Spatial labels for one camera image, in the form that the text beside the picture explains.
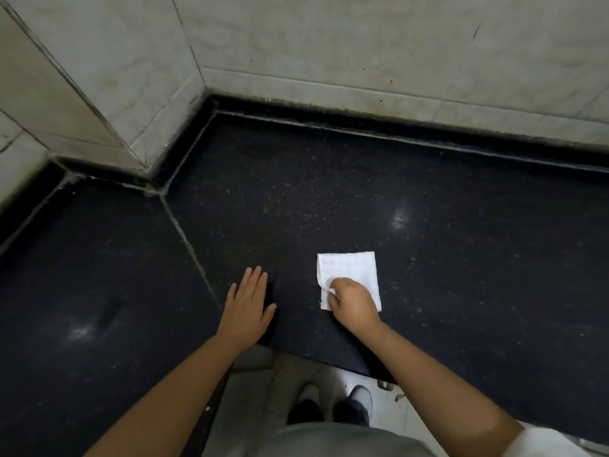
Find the person's right hand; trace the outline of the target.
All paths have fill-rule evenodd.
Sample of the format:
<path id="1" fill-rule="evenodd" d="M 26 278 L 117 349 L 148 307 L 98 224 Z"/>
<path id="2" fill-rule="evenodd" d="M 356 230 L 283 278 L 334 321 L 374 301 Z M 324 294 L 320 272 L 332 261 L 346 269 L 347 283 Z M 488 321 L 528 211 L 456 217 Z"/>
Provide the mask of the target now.
<path id="1" fill-rule="evenodd" d="M 334 317 L 360 341 L 382 324 L 369 290 L 345 277 L 331 281 L 328 304 Z"/>

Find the person's left hand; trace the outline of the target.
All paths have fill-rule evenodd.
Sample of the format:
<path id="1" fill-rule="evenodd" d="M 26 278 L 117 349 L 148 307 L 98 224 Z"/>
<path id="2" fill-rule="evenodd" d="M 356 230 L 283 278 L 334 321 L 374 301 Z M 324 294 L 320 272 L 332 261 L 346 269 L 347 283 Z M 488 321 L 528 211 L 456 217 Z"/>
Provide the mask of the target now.
<path id="1" fill-rule="evenodd" d="M 225 307 L 217 330 L 219 338 L 235 355 L 248 350 L 262 338 L 267 330 L 260 327 L 261 317 L 267 304 L 266 293 L 268 274 L 263 272 L 263 302 L 254 302 L 248 298 L 248 279 L 254 268 L 247 268 L 237 284 L 236 297 L 230 306 Z"/>

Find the white cleaning cloth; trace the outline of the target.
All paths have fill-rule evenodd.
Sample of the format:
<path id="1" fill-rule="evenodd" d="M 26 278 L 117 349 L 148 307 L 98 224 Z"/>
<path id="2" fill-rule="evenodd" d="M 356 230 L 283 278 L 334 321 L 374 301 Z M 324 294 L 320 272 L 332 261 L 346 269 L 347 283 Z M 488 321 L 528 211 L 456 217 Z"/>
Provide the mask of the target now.
<path id="1" fill-rule="evenodd" d="M 377 263 L 374 252 L 319 253 L 317 255 L 317 282 L 321 289 L 320 309 L 331 311 L 329 295 L 335 278 L 350 278 L 363 285 L 370 293 L 377 311 L 382 311 L 377 280 Z"/>

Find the person's left forearm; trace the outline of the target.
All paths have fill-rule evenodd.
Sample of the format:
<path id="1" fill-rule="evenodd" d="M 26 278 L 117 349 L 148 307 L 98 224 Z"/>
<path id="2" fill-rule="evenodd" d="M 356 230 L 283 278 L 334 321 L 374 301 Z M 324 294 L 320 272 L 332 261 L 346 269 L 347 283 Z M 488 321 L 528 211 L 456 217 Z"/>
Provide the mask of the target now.
<path id="1" fill-rule="evenodd" d="M 137 401 L 83 457 L 180 457 L 220 380 L 256 338 L 210 338 Z"/>

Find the person's right forearm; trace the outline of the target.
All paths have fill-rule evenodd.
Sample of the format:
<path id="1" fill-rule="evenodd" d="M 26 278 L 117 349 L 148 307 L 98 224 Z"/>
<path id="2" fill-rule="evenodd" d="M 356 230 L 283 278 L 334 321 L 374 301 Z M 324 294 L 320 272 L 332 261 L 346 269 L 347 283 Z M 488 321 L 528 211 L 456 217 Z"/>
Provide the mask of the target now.
<path id="1" fill-rule="evenodd" d="M 385 323 L 365 324 L 356 336 L 450 457 L 502 457 L 523 432 L 503 408 Z"/>

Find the grey shirt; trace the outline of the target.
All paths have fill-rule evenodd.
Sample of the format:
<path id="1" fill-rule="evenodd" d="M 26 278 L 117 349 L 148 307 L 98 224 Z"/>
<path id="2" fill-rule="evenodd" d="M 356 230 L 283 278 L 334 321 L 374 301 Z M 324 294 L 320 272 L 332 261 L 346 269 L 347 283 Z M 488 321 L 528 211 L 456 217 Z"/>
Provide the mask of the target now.
<path id="1" fill-rule="evenodd" d="M 420 440 L 390 431 L 331 422 L 287 425 L 249 457 L 437 457 Z"/>

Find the white short sleeve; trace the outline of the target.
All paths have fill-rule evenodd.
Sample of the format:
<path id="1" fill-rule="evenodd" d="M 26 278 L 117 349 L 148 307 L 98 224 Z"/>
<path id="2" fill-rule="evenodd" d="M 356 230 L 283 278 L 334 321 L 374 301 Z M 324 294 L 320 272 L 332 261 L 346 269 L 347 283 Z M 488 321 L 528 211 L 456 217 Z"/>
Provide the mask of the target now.
<path id="1" fill-rule="evenodd" d="M 522 431 L 502 457 L 609 457 L 609 445 L 520 422 Z"/>

